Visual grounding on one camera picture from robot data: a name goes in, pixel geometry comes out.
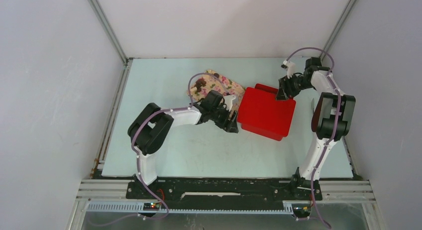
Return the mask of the steel tongs white handle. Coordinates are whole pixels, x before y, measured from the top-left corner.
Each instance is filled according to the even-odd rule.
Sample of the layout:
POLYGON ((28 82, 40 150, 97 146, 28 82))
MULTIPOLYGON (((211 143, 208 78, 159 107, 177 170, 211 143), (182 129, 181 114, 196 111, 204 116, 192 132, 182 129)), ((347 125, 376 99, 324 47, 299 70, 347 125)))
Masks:
POLYGON ((311 111, 312 111, 312 115, 311 115, 311 117, 313 117, 314 116, 314 114, 315 114, 315 99, 314 98, 312 98, 312 100, 311 100, 311 111))

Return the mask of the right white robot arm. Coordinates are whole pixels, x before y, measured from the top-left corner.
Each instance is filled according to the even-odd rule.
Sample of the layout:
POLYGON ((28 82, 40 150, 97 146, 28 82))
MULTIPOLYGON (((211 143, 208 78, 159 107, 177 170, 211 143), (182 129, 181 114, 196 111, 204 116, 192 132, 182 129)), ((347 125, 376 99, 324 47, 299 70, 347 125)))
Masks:
POLYGON ((331 68, 323 66, 320 58, 309 58, 303 73, 297 73, 295 63, 289 59, 281 67, 287 74, 279 79, 276 100, 292 100, 307 89, 314 89, 319 94, 311 120, 313 139, 289 186, 291 196, 302 199, 315 189, 329 152, 349 133, 356 98, 340 89, 331 68))

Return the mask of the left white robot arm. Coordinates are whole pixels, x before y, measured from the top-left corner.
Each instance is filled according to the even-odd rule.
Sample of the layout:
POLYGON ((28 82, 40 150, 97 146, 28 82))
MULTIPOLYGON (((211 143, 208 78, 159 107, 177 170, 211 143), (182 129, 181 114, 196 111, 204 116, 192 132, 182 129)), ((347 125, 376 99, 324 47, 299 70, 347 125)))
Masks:
POLYGON ((224 96, 211 90, 204 98, 183 108, 162 109, 155 103, 149 103, 127 131, 131 149, 136 154, 136 176, 140 181, 138 192, 148 199, 156 195, 156 153, 171 128, 213 121, 225 132, 238 133, 237 111, 234 110, 237 102, 236 95, 224 96))

